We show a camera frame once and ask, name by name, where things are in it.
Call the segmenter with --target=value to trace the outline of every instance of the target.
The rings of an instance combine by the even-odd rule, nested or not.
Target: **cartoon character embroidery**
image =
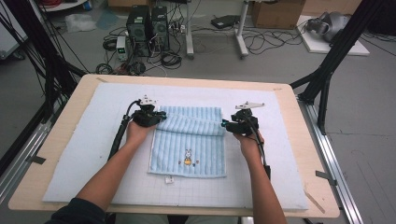
[[[184,164],[191,165],[191,149],[186,149],[186,158],[184,159]]]

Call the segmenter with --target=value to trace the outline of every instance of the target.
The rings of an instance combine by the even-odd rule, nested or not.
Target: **folded towel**
[[[161,106],[167,119],[154,134],[149,172],[224,177],[224,128],[218,107]]]

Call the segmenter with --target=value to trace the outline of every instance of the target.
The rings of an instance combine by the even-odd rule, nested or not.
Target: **person's right arm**
[[[287,223],[279,200],[262,166],[261,154],[254,135],[245,137],[241,134],[234,134],[234,136],[241,143],[242,154],[247,160],[250,171],[254,223]]]

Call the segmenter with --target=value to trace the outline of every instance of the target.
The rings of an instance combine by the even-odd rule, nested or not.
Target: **person's left hand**
[[[145,128],[136,124],[134,121],[131,121],[128,124],[128,129],[126,130],[126,143],[125,145],[135,145],[140,146],[146,139],[148,133],[151,130],[154,130],[156,125]]]

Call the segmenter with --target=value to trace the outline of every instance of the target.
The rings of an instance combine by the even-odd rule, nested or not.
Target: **hand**
[[[239,140],[241,143],[242,154],[244,155],[247,162],[258,161],[262,162],[262,155],[260,154],[259,146],[257,145],[256,137],[254,134],[249,136],[244,136],[239,133],[234,133],[233,136]],[[264,138],[259,132],[259,137],[262,142],[264,142]]]
[[[145,128],[141,127],[138,124],[136,124],[134,121],[131,121],[128,124],[128,129],[126,130],[126,143],[125,145],[135,145],[135,146],[140,146],[146,139],[148,133],[151,130],[155,129],[155,125]]]

